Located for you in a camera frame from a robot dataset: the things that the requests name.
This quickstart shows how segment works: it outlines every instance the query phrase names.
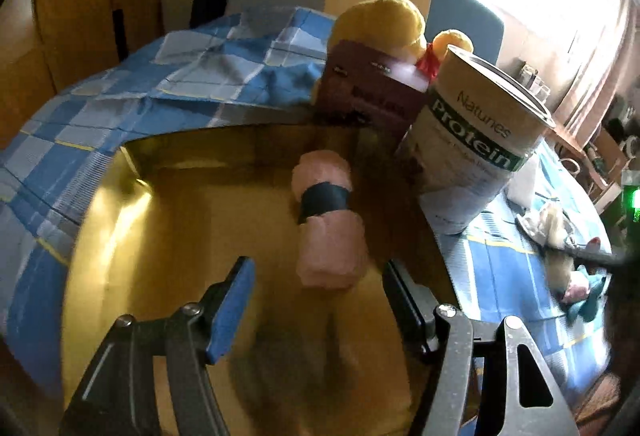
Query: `canister lid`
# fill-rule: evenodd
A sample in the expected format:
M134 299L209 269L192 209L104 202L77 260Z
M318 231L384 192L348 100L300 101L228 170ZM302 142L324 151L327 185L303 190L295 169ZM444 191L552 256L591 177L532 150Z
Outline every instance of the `canister lid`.
M495 67L489 61L478 57L478 55L470 54L466 50L453 46L452 44L450 44L448 48L453 54L466 61L466 63L506 91L546 126L556 127L556 123L551 117L551 112L546 106L529 93L529 91L514 78L507 75L504 71L500 70L500 68Z

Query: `black band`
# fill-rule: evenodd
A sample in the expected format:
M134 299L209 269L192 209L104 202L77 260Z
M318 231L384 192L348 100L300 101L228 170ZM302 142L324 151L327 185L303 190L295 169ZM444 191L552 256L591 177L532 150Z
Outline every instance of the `black band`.
M306 222L311 216L319 216L325 212L349 210L351 191L327 181L316 183L302 194L300 200L300 217L298 225Z

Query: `blue headboard panel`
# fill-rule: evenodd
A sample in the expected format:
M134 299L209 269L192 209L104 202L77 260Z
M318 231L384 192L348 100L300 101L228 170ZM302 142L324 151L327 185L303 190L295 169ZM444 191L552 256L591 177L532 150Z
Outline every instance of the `blue headboard panel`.
M474 43L474 54L492 64L498 60L504 23L477 0L431 0L425 37L428 42L443 30L457 28Z

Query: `green label band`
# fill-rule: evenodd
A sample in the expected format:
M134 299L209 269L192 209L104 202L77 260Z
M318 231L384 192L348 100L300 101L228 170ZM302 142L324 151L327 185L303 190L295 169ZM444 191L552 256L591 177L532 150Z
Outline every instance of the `green label band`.
M431 87L428 90L427 106L434 117L440 121L449 133L462 142L475 155L499 169L515 172L525 163L526 158L514 155L500 144L482 134L469 124L455 109Z

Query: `protein canister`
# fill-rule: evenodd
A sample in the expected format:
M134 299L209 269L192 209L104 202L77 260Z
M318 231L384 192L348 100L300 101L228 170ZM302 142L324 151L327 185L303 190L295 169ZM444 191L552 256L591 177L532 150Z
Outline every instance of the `protein canister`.
M551 113L485 60L449 46L398 148L431 228L462 232L527 161Z

